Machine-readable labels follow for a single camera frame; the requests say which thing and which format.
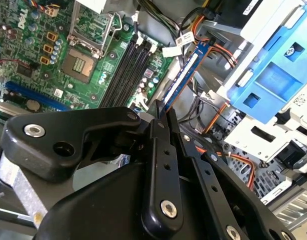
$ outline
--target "white cable label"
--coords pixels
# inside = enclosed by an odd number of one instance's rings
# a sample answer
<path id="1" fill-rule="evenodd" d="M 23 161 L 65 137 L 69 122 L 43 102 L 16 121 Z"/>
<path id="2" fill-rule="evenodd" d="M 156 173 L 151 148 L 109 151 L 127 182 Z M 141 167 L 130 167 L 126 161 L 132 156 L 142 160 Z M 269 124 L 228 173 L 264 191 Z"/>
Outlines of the white cable label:
<path id="1" fill-rule="evenodd" d="M 186 44 L 190 44 L 195 41 L 194 33 L 192 31 L 189 31 L 182 35 L 181 37 L 178 37 L 175 41 L 177 46 L 182 47 Z"/>
<path id="2" fill-rule="evenodd" d="M 182 54 L 183 52 L 180 46 L 164 47 L 162 49 L 162 55 L 164 58 L 175 57 Z"/>

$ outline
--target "silver screw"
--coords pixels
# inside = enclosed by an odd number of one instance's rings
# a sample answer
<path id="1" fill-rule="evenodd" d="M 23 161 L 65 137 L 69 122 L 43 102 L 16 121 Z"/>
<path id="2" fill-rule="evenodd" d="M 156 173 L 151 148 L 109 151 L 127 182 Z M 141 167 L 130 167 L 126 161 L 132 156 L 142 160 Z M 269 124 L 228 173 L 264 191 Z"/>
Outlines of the silver screw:
<path id="1" fill-rule="evenodd" d="M 137 117 L 133 113 L 128 113 L 127 116 L 129 118 L 131 118 L 132 120 L 136 120 L 137 119 Z"/>
<path id="2" fill-rule="evenodd" d="M 285 233 L 284 231 L 281 232 L 282 236 L 284 237 L 285 240 L 292 240 L 291 237 Z"/>
<path id="3" fill-rule="evenodd" d="M 293 46 L 291 46 L 286 52 L 285 52 L 285 56 L 286 57 L 290 57 L 291 55 L 293 55 L 295 53 L 295 48 Z"/>
<path id="4" fill-rule="evenodd" d="M 210 157 L 211 157 L 211 159 L 214 160 L 215 162 L 218 161 L 218 158 L 217 158 L 215 155 L 211 154 Z"/>
<path id="5" fill-rule="evenodd" d="M 45 129 L 37 124 L 29 124 L 23 130 L 26 135 L 33 138 L 41 138 L 46 134 Z"/>
<path id="6" fill-rule="evenodd" d="M 123 30 L 129 31 L 129 25 L 128 24 L 123 25 Z"/>
<path id="7" fill-rule="evenodd" d="M 239 232 L 233 226 L 226 227 L 227 233 L 232 240 L 240 240 Z"/>
<path id="8" fill-rule="evenodd" d="M 163 129 L 165 128 L 165 125 L 163 125 L 161 122 L 158 122 L 158 126 L 163 128 Z"/>
<path id="9" fill-rule="evenodd" d="M 187 142 L 190 142 L 190 140 L 191 140 L 190 137 L 188 137 L 187 135 L 184 135 L 183 139 L 185 139 Z"/>
<path id="10" fill-rule="evenodd" d="M 164 200 L 160 204 L 161 210 L 168 218 L 174 219 L 177 216 L 176 206 L 168 200 Z"/>

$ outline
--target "pcie slot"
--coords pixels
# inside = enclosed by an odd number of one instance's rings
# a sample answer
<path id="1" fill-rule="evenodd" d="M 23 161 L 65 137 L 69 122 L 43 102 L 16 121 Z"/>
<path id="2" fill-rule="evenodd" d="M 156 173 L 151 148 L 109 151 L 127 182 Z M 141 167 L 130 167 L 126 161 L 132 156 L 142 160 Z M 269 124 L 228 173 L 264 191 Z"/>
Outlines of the pcie slot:
<path id="1" fill-rule="evenodd" d="M 121 58 L 119 65 L 115 71 L 115 74 L 113 75 L 110 84 L 107 88 L 107 90 L 105 91 L 105 94 L 102 98 L 101 104 L 99 105 L 99 108 L 107 108 L 110 107 L 110 101 L 117 97 L 114 95 L 114 92 L 117 90 L 117 86 L 120 83 L 120 79 L 121 76 L 126 72 L 127 67 L 129 64 L 131 64 L 132 59 L 134 57 L 134 55 L 137 52 L 137 44 L 136 41 L 138 39 L 137 35 L 134 35 L 123 55 L 123 57 Z"/>
<path id="2" fill-rule="evenodd" d="M 22 114 L 31 114 L 30 111 L 24 110 L 18 106 L 12 105 L 8 102 L 0 102 L 0 112 L 9 116 L 17 116 Z"/>
<path id="3" fill-rule="evenodd" d="M 148 60 L 152 53 L 149 51 L 151 44 L 147 42 L 144 49 L 137 58 L 136 63 L 134 64 L 129 78 L 125 81 L 125 86 L 122 89 L 122 95 L 117 98 L 116 103 L 113 107 L 125 106 L 128 99 L 133 94 L 136 86 L 138 85 L 141 75 L 145 72 Z"/>
<path id="4" fill-rule="evenodd" d="M 70 110 L 70 108 L 56 100 L 53 100 L 47 96 L 44 96 L 38 92 L 35 92 L 35 91 L 32 91 L 28 88 L 25 88 L 23 86 L 20 86 L 18 85 L 17 83 L 15 82 L 12 82 L 12 81 L 8 81 L 6 84 L 5 84 L 5 87 L 9 90 L 12 90 L 16 93 L 20 93 L 22 96 L 24 97 L 27 97 L 29 99 L 32 99 L 32 100 L 35 100 L 41 104 L 44 104 L 46 106 L 49 106 L 49 107 L 52 107 L 52 108 L 55 108 L 59 111 L 68 111 Z"/>

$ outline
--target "blue drive bay bracket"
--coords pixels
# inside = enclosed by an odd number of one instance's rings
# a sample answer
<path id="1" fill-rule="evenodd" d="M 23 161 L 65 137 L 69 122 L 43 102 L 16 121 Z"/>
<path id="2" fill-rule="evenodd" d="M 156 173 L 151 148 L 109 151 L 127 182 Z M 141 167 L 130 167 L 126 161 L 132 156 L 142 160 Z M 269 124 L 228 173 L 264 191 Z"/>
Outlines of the blue drive bay bracket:
<path id="1" fill-rule="evenodd" d="M 293 27 L 280 27 L 228 91 L 235 108 L 264 124 L 307 84 L 307 5 L 299 10 Z"/>

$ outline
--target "screw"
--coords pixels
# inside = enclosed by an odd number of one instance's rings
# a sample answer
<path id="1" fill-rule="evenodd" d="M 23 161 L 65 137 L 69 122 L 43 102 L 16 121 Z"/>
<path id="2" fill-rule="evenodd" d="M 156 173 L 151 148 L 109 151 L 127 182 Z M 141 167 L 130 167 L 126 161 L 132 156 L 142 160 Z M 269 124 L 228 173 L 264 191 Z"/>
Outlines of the screw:
<path id="1" fill-rule="evenodd" d="M 224 148 L 225 150 L 228 150 L 229 147 L 230 147 L 230 145 L 229 145 L 228 143 L 226 143 L 226 144 L 223 146 L 223 148 Z"/>
<path id="2" fill-rule="evenodd" d="M 185 139 L 187 142 L 190 142 L 190 140 L 191 140 L 190 137 L 188 137 L 187 135 L 184 135 L 183 139 Z"/>
<path id="3" fill-rule="evenodd" d="M 174 219 L 177 216 L 176 206 L 168 200 L 164 200 L 160 204 L 161 210 L 168 218 Z"/>
<path id="4" fill-rule="evenodd" d="M 281 234 L 282 234 L 282 236 L 284 237 L 285 240 L 292 240 L 290 238 L 290 236 L 287 233 L 285 233 L 284 231 L 282 231 Z"/>
<path id="5" fill-rule="evenodd" d="M 165 128 L 165 125 L 163 125 L 161 122 L 158 122 L 158 126 L 163 128 L 163 129 Z"/>
<path id="6" fill-rule="evenodd" d="M 229 237 L 232 240 L 240 240 L 241 239 L 239 232 L 233 226 L 228 225 L 226 227 L 226 230 L 227 230 Z"/>
<path id="7" fill-rule="evenodd" d="M 123 25 L 123 30 L 129 31 L 129 25 L 128 24 Z"/>
<path id="8" fill-rule="evenodd" d="M 291 46 L 286 52 L 285 52 L 285 56 L 286 57 L 290 57 L 291 55 L 293 55 L 295 53 L 295 48 L 294 46 Z"/>
<path id="9" fill-rule="evenodd" d="M 127 116 L 129 117 L 129 118 L 131 118 L 132 120 L 136 120 L 137 119 L 137 116 L 135 116 L 133 113 L 128 113 L 127 114 Z"/>
<path id="10" fill-rule="evenodd" d="M 23 130 L 26 135 L 33 138 L 41 138 L 46 134 L 45 129 L 37 124 L 29 124 Z"/>
<path id="11" fill-rule="evenodd" d="M 214 160 L 215 162 L 218 161 L 218 158 L 217 158 L 215 155 L 211 154 L 210 157 L 211 157 L 211 159 Z"/>
<path id="12" fill-rule="evenodd" d="M 44 219 L 44 216 L 40 212 L 37 212 L 33 215 L 33 222 L 36 225 L 40 225 L 43 219 Z"/>

